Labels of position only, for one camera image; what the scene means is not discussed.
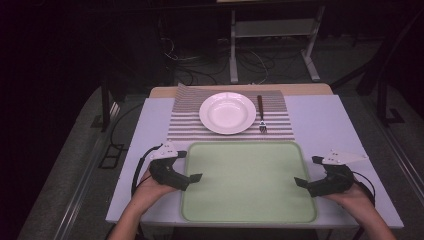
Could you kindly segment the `white metal desk frame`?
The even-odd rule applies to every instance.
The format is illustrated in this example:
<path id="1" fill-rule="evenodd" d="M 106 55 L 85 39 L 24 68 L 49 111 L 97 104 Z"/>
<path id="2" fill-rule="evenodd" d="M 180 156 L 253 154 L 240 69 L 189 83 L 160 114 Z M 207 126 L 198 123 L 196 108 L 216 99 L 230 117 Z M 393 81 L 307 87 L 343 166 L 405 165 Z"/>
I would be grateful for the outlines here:
<path id="1" fill-rule="evenodd" d="M 313 82 L 319 82 L 320 76 L 315 68 L 311 54 L 318 36 L 319 28 L 324 15 L 325 7 L 319 6 L 314 18 L 303 19 L 284 19 L 284 20 L 257 20 L 257 21 L 238 21 L 236 11 L 231 11 L 230 25 L 230 57 L 229 72 L 230 83 L 237 84 L 238 69 L 236 59 L 236 39 L 253 37 L 290 37 L 307 36 L 308 43 L 301 51 L 303 62 L 307 68 L 310 79 Z"/>

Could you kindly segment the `person's left hand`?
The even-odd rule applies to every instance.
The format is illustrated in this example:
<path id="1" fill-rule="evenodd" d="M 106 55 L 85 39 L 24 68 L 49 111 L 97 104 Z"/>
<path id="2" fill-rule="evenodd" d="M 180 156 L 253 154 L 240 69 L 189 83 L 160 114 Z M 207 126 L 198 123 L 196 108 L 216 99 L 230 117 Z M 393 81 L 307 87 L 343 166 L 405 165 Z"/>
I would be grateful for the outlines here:
<path id="1" fill-rule="evenodd" d="M 136 188 L 131 202 L 137 208 L 150 208 L 156 201 L 168 193 L 174 192 L 175 188 L 159 184 L 149 170 L 142 176 L 141 182 Z"/>

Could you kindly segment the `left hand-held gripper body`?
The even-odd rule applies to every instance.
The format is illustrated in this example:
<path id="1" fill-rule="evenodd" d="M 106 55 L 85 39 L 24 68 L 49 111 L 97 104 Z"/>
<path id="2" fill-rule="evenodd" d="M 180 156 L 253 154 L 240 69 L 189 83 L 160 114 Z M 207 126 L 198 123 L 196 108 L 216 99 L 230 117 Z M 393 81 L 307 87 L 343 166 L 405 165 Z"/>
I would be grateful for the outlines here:
<path id="1" fill-rule="evenodd" d="M 188 176 L 174 170 L 173 165 L 178 158 L 174 144 L 170 141 L 163 143 L 150 156 L 149 171 L 151 176 L 161 185 L 185 191 L 190 185 Z"/>

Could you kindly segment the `black metal stand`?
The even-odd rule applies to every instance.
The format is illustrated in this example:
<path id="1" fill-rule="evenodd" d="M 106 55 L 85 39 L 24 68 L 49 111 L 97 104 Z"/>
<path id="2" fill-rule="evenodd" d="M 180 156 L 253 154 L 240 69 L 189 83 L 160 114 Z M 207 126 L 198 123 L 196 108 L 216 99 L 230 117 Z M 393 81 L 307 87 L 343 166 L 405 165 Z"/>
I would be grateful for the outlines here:
<path id="1" fill-rule="evenodd" d="M 424 10 L 387 36 L 357 87 L 359 95 L 377 87 L 377 116 L 385 125 L 402 122 L 396 111 L 386 117 L 388 86 L 424 120 Z"/>
<path id="2" fill-rule="evenodd" d="M 103 77 L 100 81 L 101 110 L 95 117 L 92 127 L 105 132 L 111 122 L 112 104 L 122 102 L 126 96 L 127 84 L 118 77 Z"/>

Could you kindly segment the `aluminium floor rail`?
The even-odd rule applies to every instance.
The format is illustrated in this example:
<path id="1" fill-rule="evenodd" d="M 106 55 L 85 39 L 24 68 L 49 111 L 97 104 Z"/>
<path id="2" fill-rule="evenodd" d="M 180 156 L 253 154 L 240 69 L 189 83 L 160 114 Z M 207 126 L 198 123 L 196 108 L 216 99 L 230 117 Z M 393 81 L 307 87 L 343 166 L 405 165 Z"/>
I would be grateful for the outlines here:
<path id="1" fill-rule="evenodd" d="M 404 123 L 405 120 L 401 117 L 396 109 L 390 108 L 389 112 L 390 116 L 387 116 L 385 109 L 377 110 L 377 118 L 381 123 L 383 135 L 385 136 L 390 148 L 396 156 L 397 164 L 401 168 L 415 194 L 424 205 L 424 179 L 419 175 L 409 156 L 407 155 L 406 150 L 401 146 L 400 142 L 395 137 L 393 131 L 390 128 L 391 124 L 401 124 Z"/>
<path id="2" fill-rule="evenodd" d="M 108 129 L 103 129 L 103 117 L 114 119 L 119 111 L 120 106 L 115 102 L 112 102 L 105 112 L 102 106 L 87 102 L 77 117 L 59 154 L 58 168 L 54 171 L 58 177 L 57 184 L 62 191 L 61 195 L 66 199 L 53 240 L 68 238 L 87 194 L 91 175 L 99 163 L 100 153 L 109 136 Z"/>

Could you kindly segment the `green tray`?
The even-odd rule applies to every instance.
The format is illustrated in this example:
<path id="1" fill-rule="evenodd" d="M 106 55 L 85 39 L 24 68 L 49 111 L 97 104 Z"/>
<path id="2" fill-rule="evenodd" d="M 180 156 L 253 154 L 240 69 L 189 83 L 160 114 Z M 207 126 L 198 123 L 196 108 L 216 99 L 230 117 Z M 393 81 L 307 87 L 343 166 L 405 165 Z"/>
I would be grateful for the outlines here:
<path id="1" fill-rule="evenodd" d="M 294 142 L 194 143 L 185 173 L 201 175 L 182 194 L 189 222 L 303 224 L 317 217 L 314 199 L 295 182 L 309 175 Z"/>

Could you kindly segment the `striped placemat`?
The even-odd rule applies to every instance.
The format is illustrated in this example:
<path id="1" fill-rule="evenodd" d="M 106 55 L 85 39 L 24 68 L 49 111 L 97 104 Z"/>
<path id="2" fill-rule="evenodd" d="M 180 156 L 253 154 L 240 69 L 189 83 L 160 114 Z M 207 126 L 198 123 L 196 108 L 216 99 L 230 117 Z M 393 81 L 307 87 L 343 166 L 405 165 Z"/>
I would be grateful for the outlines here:
<path id="1" fill-rule="evenodd" d="M 232 135 L 217 134 L 208 130 L 200 121 L 201 104 L 217 93 L 233 92 L 246 96 L 256 108 L 256 119 L 247 130 Z M 259 130 L 259 108 L 257 96 L 263 99 L 264 121 L 267 133 Z M 294 131 L 287 110 L 285 97 L 278 90 L 208 90 L 180 85 L 170 117 L 167 138 L 172 141 L 292 141 Z"/>

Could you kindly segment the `white plate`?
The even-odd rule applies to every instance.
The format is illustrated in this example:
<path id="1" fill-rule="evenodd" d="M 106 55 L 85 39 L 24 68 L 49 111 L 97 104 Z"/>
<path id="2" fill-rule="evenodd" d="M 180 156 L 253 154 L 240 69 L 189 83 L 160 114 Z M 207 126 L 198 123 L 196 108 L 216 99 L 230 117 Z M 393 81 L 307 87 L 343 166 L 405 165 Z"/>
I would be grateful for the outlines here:
<path id="1" fill-rule="evenodd" d="M 232 135 L 252 126 L 256 119 L 256 108 L 244 95 L 223 92 L 210 96 L 201 104 L 199 117 L 208 130 Z"/>

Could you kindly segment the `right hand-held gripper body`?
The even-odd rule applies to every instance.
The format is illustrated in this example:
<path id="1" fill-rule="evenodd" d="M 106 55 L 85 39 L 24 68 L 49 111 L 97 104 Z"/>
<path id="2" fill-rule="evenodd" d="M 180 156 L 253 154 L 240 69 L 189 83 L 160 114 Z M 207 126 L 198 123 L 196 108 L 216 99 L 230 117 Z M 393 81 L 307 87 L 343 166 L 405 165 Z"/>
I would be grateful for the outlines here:
<path id="1" fill-rule="evenodd" d="M 323 158 L 321 166 L 324 167 L 326 176 L 321 180 L 308 182 L 306 188 L 312 197 L 343 193 L 349 190 L 354 183 L 369 192 L 364 184 L 355 179 L 353 171 L 348 167 L 348 163 L 368 160 L 367 155 L 331 150 Z"/>

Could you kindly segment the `person's right hand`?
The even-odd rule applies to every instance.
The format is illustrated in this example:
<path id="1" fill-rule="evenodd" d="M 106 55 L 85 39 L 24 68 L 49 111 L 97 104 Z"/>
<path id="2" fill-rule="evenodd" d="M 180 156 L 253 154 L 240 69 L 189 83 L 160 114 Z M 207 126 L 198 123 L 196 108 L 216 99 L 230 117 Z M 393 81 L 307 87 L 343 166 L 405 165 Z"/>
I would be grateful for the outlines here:
<path id="1" fill-rule="evenodd" d="M 333 193 L 324 196 L 344 208 L 355 219 L 361 219 L 374 210 L 372 202 L 357 184 L 343 193 Z"/>

